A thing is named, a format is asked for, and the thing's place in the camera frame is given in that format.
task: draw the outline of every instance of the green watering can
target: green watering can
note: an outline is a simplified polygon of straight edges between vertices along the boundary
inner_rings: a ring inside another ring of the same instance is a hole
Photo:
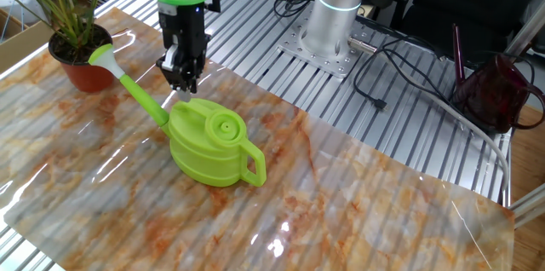
[[[178,101],[168,114],[117,64],[111,44],[98,48],[89,64],[113,73],[146,109],[170,138],[172,158],[192,179],[215,187],[231,186],[238,180],[260,187],[267,179],[265,156],[248,140],[246,124],[234,111],[213,101]],[[248,170],[254,159],[255,174]]]

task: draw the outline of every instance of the red watering can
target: red watering can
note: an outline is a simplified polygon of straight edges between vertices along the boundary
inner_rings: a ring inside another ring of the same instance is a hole
[[[512,127],[529,130],[543,123],[545,113],[541,120],[533,125],[518,123],[520,110],[530,94],[537,96],[544,109],[545,95],[526,80],[507,56],[495,55],[466,78],[460,31],[456,24],[452,28],[456,65],[456,91],[452,96],[452,102],[463,115],[490,133],[503,134]]]

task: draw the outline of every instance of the cardboard box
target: cardboard box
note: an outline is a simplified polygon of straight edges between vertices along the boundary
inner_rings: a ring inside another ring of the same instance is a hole
[[[0,9],[0,29],[3,30],[7,20],[8,14]],[[47,43],[52,35],[53,31],[42,22],[38,22],[31,27],[25,26],[25,30],[22,32],[20,21],[11,17],[4,36],[4,42],[0,43],[0,73],[8,70]]]

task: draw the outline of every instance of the marble surface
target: marble surface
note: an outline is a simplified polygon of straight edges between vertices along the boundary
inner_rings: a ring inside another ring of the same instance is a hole
[[[169,109],[160,34],[99,19],[119,65]],[[196,97],[236,111],[267,182],[185,176],[120,83],[78,92],[39,55],[0,82],[0,213],[67,270],[510,270],[513,214],[418,173],[207,64]]]

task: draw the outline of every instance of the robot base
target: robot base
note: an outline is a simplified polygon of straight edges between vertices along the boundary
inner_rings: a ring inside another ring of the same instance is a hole
[[[286,30],[284,35],[278,40],[278,48],[289,55],[293,55],[311,66],[315,66],[324,72],[330,73],[335,77],[344,78],[352,71],[361,52],[356,49],[350,49],[348,42],[341,44],[341,53],[345,55],[332,55],[322,57],[311,53],[301,43],[301,34],[305,31],[306,24],[313,10],[313,3],[309,4],[298,16],[293,25]],[[364,36],[362,25],[354,21],[351,36],[361,38]]]

